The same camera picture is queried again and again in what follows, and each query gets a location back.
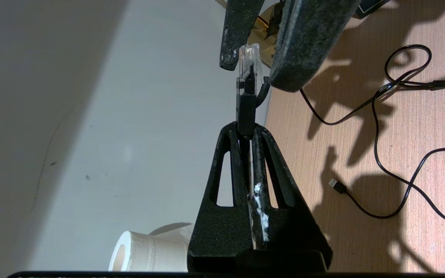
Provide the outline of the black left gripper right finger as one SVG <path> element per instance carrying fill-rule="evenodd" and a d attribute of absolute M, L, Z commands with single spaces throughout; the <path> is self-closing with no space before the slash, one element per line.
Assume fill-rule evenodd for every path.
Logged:
<path fill-rule="evenodd" d="M 252 231 L 270 267 L 327 271 L 333 251 L 300 192 L 279 146 L 265 127 L 252 140 Z"/>

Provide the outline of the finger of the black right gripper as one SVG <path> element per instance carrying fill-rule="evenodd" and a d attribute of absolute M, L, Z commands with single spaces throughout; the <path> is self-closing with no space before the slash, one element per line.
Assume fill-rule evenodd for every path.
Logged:
<path fill-rule="evenodd" d="M 236 69 L 239 49 L 246 44 L 264 2 L 264 0 L 226 0 L 219 54 L 219 66 L 222 69 L 228 71 Z"/>
<path fill-rule="evenodd" d="M 293 93 L 311 81 L 359 4 L 358 0 L 287 0 L 275 44 L 271 85 Z"/>

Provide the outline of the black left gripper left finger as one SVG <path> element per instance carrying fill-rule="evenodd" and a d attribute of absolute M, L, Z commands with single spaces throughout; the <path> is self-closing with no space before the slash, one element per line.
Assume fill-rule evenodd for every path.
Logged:
<path fill-rule="evenodd" d="M 253 249 L 248 194 L 249 146 L 240 146 L 236 122 L 221 128 L 200 209 L 187 251 L 189 271 L 235 271 L 241 256 Z M 217 204 L 221 171 L 230 155 L 233 205 Z"/>

